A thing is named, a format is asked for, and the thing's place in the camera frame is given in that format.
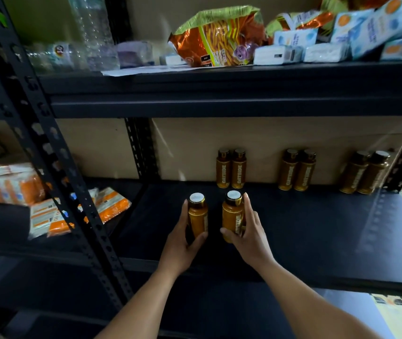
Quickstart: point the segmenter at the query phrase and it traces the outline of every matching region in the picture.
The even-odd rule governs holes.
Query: brown bottle
[[[355,192],[364,171],[369,164],[369,153],[367,151],[356,151],[347,163],[341,178],[339,179],[339,190],[346,194]]]
[[[242,194],[237,190],[231,190],[226,194],[225,202],[223,202],[222,227],[238,235],[241,235],[242,226],[245,226],[245,206],[242,201]]]
[[[390,154],[386,151],[375,151],[373,155],[369,158],[369,166],[361,178],[358,184],[358,189],[356,190],[362,194],[371,194],[377,188],[385,169],[388,167],[387,162],[390,158]]]
[[[247,171],[245,149],[235,149],[232,157],[231,185],[235,189],[243,188]]]
[[[300,152],[300,162],[298,163],[297,177],[294,183],[294,189],[304,192],[311,183],[311,177],[315,167],[315,152],[306,149]]]
[[[218,150],[217,186],[227,188],[231,183],[231,153],[228,149]]]
[[[295,169],[297,167],[298,150],[287,149],[283,153],[283,159],[280,164],[278,176],[278,188],[289,190],[295,178]]]
[[[195,238],[208,230],[207,210],[203,194],[193,193],[190,195],[188,200],[188,224],[192,228]]]

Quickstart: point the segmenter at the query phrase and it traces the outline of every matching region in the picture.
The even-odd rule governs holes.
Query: bottle cap
[[[295,163],[298,157],[298,150],[296,149],[287,149],[283,153],[283,160],[289,163]]]
[[[219,149],[218,150],[218,158],[226,159],[229,158],[231,153],[229,152],[229,149]]]
[[[192,208],[200,208],[204,206],[204,195],[201,193],[193,193],[189,197],[189,206]]]
[[[245,158],[245,149],[235,149],[234,159]]]
[[[369,162],[374,164],[382,164],[390,157],[391,155],[386,151],[375,151],[369,158]]]
[[[351,157],[350,161],[356,164],[364,164],[369,159],[369,152],[356,151]]]
[[[315,162],[315,152],[311,149],[306,149],[301,152],[302,161],[306,163],[314,163]]]
[[[231,206],[239,206],[242,203],[242,194],[237,190],[231,190],[226,194],[226,203]]]

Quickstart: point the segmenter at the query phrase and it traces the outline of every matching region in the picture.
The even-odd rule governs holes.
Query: left hand
[[[176,279],[181,273],[190,267],[193,258],[204,244],[208,233],[203,232],[195,239],[192,245],[187,244],[185,229],[188,224],[188,202],[182,205],[181,216],[174,229],[168,235],[162,255],[160,256],[157,271],[169,274]]]

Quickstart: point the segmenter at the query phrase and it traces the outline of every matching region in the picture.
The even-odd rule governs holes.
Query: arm
[[[190,267],[193,258],[207,238],[202,233],[188,246],[187,200],[175,228],[168,235],[157,270],[138,290],[96,339],[156,338],[165,303],[176,278]]]
[[[243,260],[269,285],[298,339],[378,339],[370,328],[352,315],[334,307],[273,258],[264,228],[243,194],[247,229],[243,237],[221,228],[232,240]]]

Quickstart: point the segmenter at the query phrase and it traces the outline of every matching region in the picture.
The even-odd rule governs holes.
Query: clear water bottle
[[[59,42],[26,46],[27,56],[37,73],[60,73],[88,70],[83,44]]]
[[[104,0],[69,0],[84,40],[91,71],[120,68]]]

